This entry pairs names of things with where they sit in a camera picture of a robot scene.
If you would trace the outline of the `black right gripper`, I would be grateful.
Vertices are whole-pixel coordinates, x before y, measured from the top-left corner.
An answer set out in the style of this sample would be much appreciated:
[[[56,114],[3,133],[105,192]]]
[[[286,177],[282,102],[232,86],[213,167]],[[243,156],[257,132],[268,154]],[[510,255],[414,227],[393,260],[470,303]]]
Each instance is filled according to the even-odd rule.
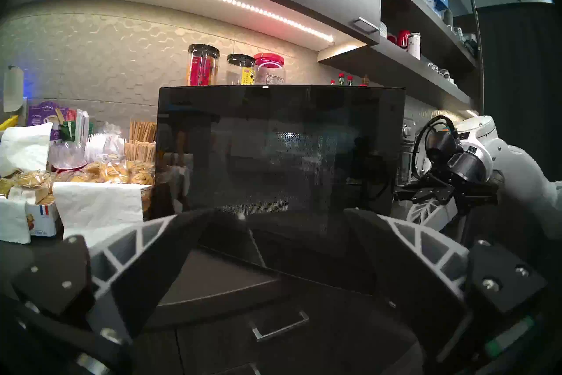
[[[457,207],[498,204],[498,187],[488,182],[485,165],[475,154],[454,154],[448,171],[450,185],[410,183],[395,188],[394,200],[413,203],[407,222],[440,232],[457,216]]]

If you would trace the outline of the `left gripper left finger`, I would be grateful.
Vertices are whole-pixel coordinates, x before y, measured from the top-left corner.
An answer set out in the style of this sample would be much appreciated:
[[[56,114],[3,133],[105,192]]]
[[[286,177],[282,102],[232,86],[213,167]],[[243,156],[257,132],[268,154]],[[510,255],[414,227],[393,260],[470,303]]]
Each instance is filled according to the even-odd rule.
[[[42,315],[133,339],[214,214],[200,209],[134,224],[92,247],[83,236],[70,236],[16,274],[12,288]]]

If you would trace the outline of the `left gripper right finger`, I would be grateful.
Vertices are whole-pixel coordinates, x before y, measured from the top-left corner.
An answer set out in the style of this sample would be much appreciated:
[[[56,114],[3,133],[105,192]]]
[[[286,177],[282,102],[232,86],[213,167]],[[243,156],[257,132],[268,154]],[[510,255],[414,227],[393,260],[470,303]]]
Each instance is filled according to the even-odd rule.
[[[536,325],[545,278],[504,246],[467,248],[419,224],[347,209],[376,283],[427,361],[490,361]]]

